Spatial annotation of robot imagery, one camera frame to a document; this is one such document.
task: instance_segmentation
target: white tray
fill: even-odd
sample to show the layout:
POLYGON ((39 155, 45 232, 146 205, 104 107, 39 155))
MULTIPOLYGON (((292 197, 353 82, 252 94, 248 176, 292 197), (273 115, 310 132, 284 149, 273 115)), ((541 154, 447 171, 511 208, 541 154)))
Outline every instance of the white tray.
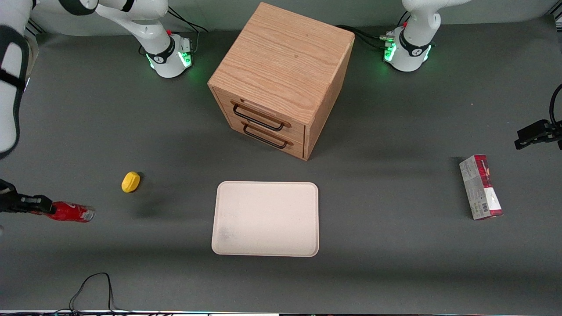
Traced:
POLYGON ((211 246, 219 255, 316 255, 318 188, 310 182, 222 182, 211 246))

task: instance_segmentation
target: black metal handle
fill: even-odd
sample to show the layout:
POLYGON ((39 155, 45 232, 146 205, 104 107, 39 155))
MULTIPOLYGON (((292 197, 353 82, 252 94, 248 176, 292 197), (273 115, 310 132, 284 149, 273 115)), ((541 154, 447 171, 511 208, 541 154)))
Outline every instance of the black metal handle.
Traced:
POLYGON ((277 149, 284 149, 284 148, 287 146, 287 144, 289 144, 289 142, 285 141, 285 142, 283 143, 283 145, 278 145, 278 144, 276 144, 276 143, 274 143, 274 142, 268 141, 268 140, 265 139, 265 138, 261 138, 261 137, 259 137, 258 135, 255 135, 255 134, 252 134, 252 133, 248 132, 247 129, 248 129, 248 124, 244 124, 244 134, 246 134, 246 135, 248 135, 248 136, 250 136, 250 137, 252 137, 252 138, 257 139, 258 141, 261 141, 261 142, 264 142, 264 143, 266 143, 266 144, 268 144, 268 145, 271 145, 271 146, 273 146, 273 147, 275 147, 275 148, 277 148, 277 149))
POLYGON ((258 120, 256 120, 256 119, 253 119, 253 118, 251 118, 251 117, 249 117, 249 116, 247 116, 247 115, 244 115, 244 114, 242 114, 242 113, 236 111, 238 108, 239 108, 238 104, 234 104, 234 108, 232 109, 232 110, 234 111, 234 114, 240 116, 241 118, 247 119, 247 120, 250 121, 250 122, 256 123, 257 125, 259 125, 259 126, 261 126, 261 127, 265 127, 265 128, 267 128, 267 129, 271 129, 271 130, 274 131, 274 132, 278 132, 278 131, 282 130, 283 127, 285 126, 285 123, 281 123, 281 125, 280 125, 279 127, 277 127, 277 128, 276 128, 276 127, 273 127, 273 126, 270 126, 270 125, 267 125, 267 124, 265 124, 265 123, 262 123, 262 122, 260 122, 260 121, 258 121, 258 120))

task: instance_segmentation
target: drawer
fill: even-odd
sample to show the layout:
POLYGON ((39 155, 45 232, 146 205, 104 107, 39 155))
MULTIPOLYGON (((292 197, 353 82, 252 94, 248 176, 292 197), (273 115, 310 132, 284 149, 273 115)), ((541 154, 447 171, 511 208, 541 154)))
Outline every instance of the drawer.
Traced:
POLYGON ((268 130, 263 130, 261 127, 248 123, 244 120, 233 120, 231 123, 232 129, 239 133, 249 136, 271 147, 277 148, 289 155, 303 159, 304 146, 302 143, 295 142, 290 139, 284 139, 270 133, 268 130))
POLYGON ((280 136, 298 143, 303 143, 305 139, 305 126, 294 120, 280 119, 275 114, 268 114, 258 110, 257 106, 250 101, 243 100, 231 93, 215 90, 224 112, 228 115, 231 122, 243 120, 260 126, 261 129, 270 132, 272 135, 280 136))

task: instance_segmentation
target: product box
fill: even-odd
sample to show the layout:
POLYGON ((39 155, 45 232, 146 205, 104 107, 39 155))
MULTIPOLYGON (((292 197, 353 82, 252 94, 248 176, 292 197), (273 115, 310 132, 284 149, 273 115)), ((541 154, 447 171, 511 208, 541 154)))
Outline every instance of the product box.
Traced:
POLYGON ((459 165, 474 220, 502 216, 500 202, 490 182, 486 155, 474 155, 459 165))

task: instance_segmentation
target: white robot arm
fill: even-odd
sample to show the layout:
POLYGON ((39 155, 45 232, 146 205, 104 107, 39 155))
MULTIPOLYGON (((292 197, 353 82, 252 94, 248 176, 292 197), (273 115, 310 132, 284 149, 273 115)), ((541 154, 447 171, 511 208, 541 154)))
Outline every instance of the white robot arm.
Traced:
POLYGON ((172 78, 191 66, 191 42, 169 34, 158 21, 167 9, 167 0, 1 0, 0 159, 19 140, 18 115, 29 59, 24 30, 32 10, 72 15, 96 12, 131 32, 146 50, 156 73, 172 78))
POLYGON ((384 61, 399 71, 410 72, 427 60, 431 40, 441 26, 439 9, 458 6, 471 0, 402 0, 411 13, 407 26, 387 32, 389 42, 384 61))

